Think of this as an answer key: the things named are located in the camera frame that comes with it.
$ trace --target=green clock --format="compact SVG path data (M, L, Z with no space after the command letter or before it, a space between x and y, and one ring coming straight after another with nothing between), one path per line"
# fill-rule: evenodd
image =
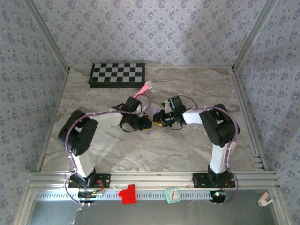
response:
M175 203L181 200L181 195L177 187L169 188L165 191L168 203Z

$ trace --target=chessboard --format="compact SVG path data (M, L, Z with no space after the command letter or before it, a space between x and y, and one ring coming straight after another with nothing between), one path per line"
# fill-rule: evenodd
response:
M91 88L141 88L144 84L144 63L96 63L90 72Z

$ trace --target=marble table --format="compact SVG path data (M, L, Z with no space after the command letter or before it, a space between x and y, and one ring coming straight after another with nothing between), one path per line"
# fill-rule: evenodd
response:
M57 112L51 137L46 148L42 171L68 171L73 167L67 153L57 140L57 134L71 113L106 111L124 103L136 88L91 89L90 71L71 69ZM146 80L154 82L147 92L152 99L149 114L171 96L185 94L199 106L223 103L240 126L238 147L230 155L232 170L253 170L254 160L239 102L229 75L225 71L209 68L157 68L146 67ZM188 99L183 103L192 107ZM147 100L140 98L143 107ZM126 133L117 127L97 130L89 154L95 168L100 171L206 171L211 159L212 145L202 125L185 125L174 131L156 127L152 132Z

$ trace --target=wall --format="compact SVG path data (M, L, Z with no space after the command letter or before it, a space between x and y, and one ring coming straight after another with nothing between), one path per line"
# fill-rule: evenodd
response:
M259 127L268 168L276 170L300 224L300 3L279 1L239 72Z
M231 65L265 0L35 0L68 65Z
M21 0L0 2L0 224L35 171L65 74Z

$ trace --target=red lego brick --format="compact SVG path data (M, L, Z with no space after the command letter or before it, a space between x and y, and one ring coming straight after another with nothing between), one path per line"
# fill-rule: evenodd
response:
M135 185L129 184L128 189L119 192L119 196L122 198L123 205L136 203Z

